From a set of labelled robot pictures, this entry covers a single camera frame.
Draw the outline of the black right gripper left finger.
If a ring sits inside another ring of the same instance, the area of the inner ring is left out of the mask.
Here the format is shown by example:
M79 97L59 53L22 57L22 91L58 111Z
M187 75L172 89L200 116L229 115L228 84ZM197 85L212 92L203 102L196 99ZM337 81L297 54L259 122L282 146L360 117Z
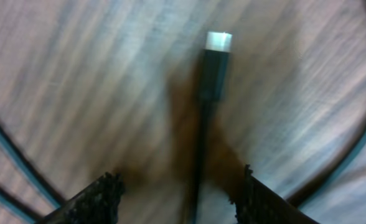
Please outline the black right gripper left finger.
M116 224L124 194L120 174L106 172L39 224Z

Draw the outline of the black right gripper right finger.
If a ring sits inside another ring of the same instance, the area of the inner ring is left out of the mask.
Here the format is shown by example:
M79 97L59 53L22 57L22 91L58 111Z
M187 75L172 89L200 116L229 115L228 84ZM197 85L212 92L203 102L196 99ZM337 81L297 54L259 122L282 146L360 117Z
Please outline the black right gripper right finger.
M238 224L316 224L244 169L243 193L235 204Z

